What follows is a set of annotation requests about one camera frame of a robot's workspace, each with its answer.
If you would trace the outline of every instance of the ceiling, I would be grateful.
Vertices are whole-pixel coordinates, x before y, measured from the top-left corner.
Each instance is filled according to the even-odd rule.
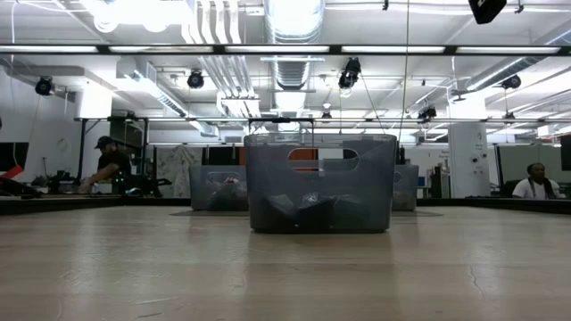
[[[61,10],[52,0],[29,1],[51,10]],[[79,1],[62,1],[68,9],[82,10]],[[467,6],[467,0],[391,0],[388,11],[382,10],[382,1],[326,0],[321,42],[326,44],[379,44],[402,45],[529,45],[550,31],[565,27],[571,29],[571,2],[563,0],[524,0],[525,10],[515,14],[517,0],[509,1],[509,8],[488,25],[476,25]],[[12,42],[12,8],[14,1],[0,0],[0,43]],[[247,44],[266,43],[262,0],[239,2],[239,29]],[[147,31],[141,25],[119,25],[112,33],[94,32],[94,18],[89,12],[54,12],[28,4],[14,8],[13,31],[16,43],[54,44],[183,44],[180,25],[172,24],[161,33]],[[116,109],[131,109],[139,115],[162,116],[163,108],[152,96],[128,90],[116,79],[117,56],[58,56],[21,55],[16,63],[31,66],[79,66],[103,78],[128,95],[129,100],[114,98]],[[362,78],[352,89],[352,95],[342,98],[336,85],[339,71],[348,56],[327,56],[323,62],[314,62],[310,74],[309,91],[304,115],[319,116],[324,103],[331,103],[334,117],[372,116],[373,106],[384,117],[400,117],[402,112],[416,117],[420,106],[414,103],[437,86],[453,78],[474,77],[504,59],[501,57],[360,57]],[[151,62],[158,71],[158,81],[167,87],[179,101],[197,116],[219,116],[215,108],[217,88],[208,77],[202,89],[191,90],[186,78],[191,69],[200,69],[195,56],[138,56],[139,62]],[[276,106],[275,88],[270,64],[259,56],[247,56],[247,67],[260,97],[261,111],[273,111]],[[568,90],[571,74],[571,57],[546,59],[520,72],[522,86],[515,92],[504,93],[501,88],[487,88],[478,93],[486,101],[488,116],[501,117],[506,110],[541,101],[541,99]],[[532,84],[560,72],[556,78]],[[445,96],[434,101],[439,116],[445,116],[448,101]],[[526,114],[538,118],[558,111],[571,111],[571,98],[546,104]],[[353,128],[359,124],[343,123]],[[323,124],[339,127],[339,123]]]

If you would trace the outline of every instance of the clear plastic bin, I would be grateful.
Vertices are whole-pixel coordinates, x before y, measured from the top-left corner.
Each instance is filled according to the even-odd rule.
[[[389,228],[396,137],[271,133],[247,136],[244,144],[254,230],[382,232]],[[317,149],[319,155],[327,149],[350,149],[358,157],[289,160],[294,150],[304,148]]]
[[[245,167],[191,167],[190,197],[193,210],[248,210]]]
[[[418,166],[394,166],[393,210],[415,210],[417,207]]]

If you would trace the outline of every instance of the man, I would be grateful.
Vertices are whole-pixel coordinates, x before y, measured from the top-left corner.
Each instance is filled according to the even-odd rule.
[[[99,181],[117,176],[125,177],[131,174],[129,157],[117,148],[115,141],[111,137],[101,136],[95,148],[101,151],[97,172],[81,185],[79,190],[82,193],[91,191],[91,186]]]
[[[559,185],[554,181],[545,178],[545,166],[541,163],[534,163],[527,167],[528,179],[517,183],[512,196],[514,198],[525,198],[532,200],[553,200],[565,198],[559,193]]]

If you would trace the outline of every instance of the table surface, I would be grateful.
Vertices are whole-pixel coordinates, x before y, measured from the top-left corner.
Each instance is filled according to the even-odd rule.
[[[0,320],[571,315],[569,216],[419,208],[381,235],[257,235],[247,218],[184,211],[0,217]]]

